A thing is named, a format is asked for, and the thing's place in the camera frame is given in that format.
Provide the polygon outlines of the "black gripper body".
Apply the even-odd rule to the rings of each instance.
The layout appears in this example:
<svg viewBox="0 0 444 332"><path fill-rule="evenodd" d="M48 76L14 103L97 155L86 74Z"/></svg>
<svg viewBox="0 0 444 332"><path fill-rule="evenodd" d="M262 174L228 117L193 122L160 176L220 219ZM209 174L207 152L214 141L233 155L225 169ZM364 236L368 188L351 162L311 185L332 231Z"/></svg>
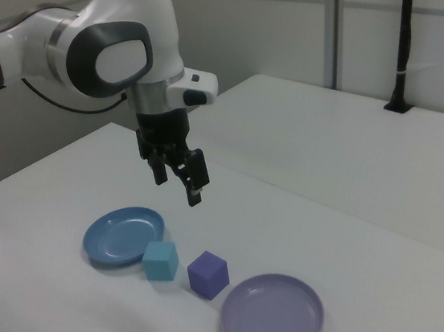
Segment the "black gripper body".
<svg viewBox="0 0 444 332"><path fill-rule="evenodd" d="M189 134L189 119L186 110L171 110L160 114L137 113L136 131L138 149L146 160L156 153L173 164L182 165L190 153L186 143Z"/></svg>

